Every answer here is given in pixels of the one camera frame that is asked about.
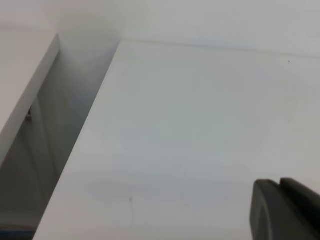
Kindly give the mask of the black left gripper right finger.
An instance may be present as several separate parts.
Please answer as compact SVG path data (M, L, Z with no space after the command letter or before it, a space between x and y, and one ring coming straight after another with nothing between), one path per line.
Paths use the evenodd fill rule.
M280 187L308 220L320 219L320 195L292 178L281 178Z

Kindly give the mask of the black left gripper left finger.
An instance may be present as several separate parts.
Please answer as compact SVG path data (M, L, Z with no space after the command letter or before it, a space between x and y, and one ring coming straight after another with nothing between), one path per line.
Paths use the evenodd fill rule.
M254 182L250 208L254 240L318 240L320 220L308 220L282 190L280 182Z

